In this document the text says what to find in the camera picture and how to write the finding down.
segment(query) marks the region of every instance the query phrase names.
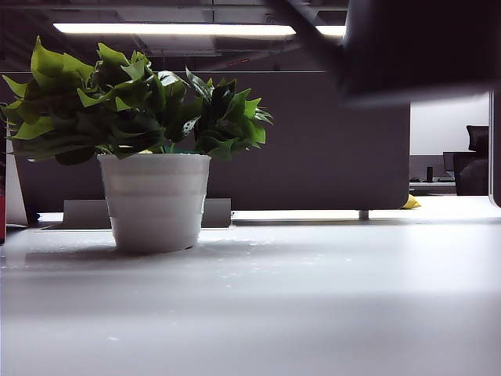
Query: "white wall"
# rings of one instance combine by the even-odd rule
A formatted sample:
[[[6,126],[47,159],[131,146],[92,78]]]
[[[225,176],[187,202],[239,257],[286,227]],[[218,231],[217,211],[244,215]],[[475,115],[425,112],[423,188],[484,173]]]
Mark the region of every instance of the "white wall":
[[[442,155],[444,151],[467,151],[467,125],[488,125],[488,93],[411,103],[411,155]]]

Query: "artificial plant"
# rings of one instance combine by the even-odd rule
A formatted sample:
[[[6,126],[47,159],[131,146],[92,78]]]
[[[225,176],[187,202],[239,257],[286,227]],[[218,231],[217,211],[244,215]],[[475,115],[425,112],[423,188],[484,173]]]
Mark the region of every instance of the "artificial plant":
[[[94,67],[45,49],[37,38],[32,79],[3,76],[16,100],[2,107],[16,154],[32,161],[55,158],[65,165],[94,154],[124,158],[141,152],[169,153],[190,133],[195,153],[224,160],[265,143],[262,123],[271,115],[236,92],[236,80],[214,86],[186,69],[187,82],[170,71],[153,72],[140,52],[127,59],[103,43]],[[186,90],[195,99],[186,102]]]

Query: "ceiling light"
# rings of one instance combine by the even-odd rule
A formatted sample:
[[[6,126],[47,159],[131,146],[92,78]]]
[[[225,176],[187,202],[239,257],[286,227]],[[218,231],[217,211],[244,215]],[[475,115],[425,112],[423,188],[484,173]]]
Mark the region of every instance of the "ceiling light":
[[[284,25],[242,25],[216,23],[55,23],[57,30],[68,34],[148,34],[185,36],[286,37],[296,34]],[[321,26],[325,35],[342,36],[344,26]]]

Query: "white plant pot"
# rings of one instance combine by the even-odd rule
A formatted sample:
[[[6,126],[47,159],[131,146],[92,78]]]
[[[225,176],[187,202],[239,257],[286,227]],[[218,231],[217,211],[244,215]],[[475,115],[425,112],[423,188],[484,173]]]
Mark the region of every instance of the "white plant pot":
[[[120,251],[161,253],[196,244],[211,157],[99,155],[113,235]]]

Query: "dark blurry object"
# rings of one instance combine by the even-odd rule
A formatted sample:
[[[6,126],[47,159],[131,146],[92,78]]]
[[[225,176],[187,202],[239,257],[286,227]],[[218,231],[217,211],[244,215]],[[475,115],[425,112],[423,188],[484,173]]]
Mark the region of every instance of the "dark blurry object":
[[[488,158],[477,153],[454,153],[458,196],[488,195]]]
[[[292,0],[269,4],[334,73],[347,103],[408,103],[499,85],[499,0],[350,0],[342,45],[315,32]]]
[[[470,145],[468,150],[477,151],[487,156],[488,154],[488,126],[487,125],[467,125],[468,135],[470,135]]]
[[[426,183],[432,183],[433,182],[433,167],[428,166],[426,167]]]

